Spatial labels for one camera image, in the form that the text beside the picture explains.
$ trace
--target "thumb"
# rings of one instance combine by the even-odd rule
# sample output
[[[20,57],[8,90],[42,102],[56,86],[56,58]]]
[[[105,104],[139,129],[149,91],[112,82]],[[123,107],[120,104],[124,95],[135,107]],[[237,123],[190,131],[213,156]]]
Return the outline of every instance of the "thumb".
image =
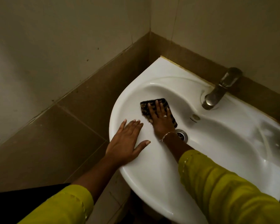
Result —
[[[138,146],[134,149],[133,151],[133,156],[136,158],[140,152],[150,144],[150,140],[145,140],[145,141],[142,141],[138,144]]]

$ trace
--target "drain hole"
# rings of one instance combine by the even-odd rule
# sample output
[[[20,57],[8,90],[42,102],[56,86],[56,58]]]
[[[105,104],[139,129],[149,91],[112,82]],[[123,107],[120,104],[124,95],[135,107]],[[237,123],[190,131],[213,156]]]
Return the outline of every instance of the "drain hole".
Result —
[[[179,137],[180,139],[182,139],[185,143],[188,142],[188,135],[187,135],[186,132],[184,132],[184,131],[181,130],[181,129],[176,129],[175,132],[176,132],[176,134],[178,135],[178,137]]]

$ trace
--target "faucet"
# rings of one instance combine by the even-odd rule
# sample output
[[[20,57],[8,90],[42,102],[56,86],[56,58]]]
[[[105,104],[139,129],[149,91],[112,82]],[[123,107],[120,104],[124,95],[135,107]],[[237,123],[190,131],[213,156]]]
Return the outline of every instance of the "faucet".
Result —
[[[236,67],[228,68],[219,84],[215,86],[212,92],[205,96],[202,107],[205,110],[211,110],[215,107],[227,92],[227,88],[231,87],[242,75],[243,72],[240,69]]]

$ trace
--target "ceramic wash basin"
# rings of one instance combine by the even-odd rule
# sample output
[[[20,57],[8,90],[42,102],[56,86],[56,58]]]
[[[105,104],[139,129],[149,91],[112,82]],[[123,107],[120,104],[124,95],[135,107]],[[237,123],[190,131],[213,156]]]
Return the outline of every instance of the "ceramic wash basin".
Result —
[[[280,126],[230,95],[214,109],[204,110],[202,97],[210,90],[212,87],[196,75],[160,57],[122,92],[110,118],[110,139],[125,118],[144,123],[137,143],[148,139],[151,144],[120,172],[145,203],[177,223],[207,221],[181,185],[170,151],[141,115],[141,101],[165,98],[177,128],[187,133],[189,145],[280,199],[280,154],[269,134],[280,134]],[[263,128],[264,121],[270,126],[269,133],[268,127]]]

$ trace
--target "sleeve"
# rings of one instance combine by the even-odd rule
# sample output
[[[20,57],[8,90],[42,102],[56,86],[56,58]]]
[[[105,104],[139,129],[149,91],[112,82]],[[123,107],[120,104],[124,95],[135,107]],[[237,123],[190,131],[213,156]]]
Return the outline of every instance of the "sleeve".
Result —
[[[69,185],[46,200],[19,224],[82,224],[93,210],[90,192],[80,185]]]
[[[280,223],[280,203],[197,150],[179,160],[181,182],[209,223]]]

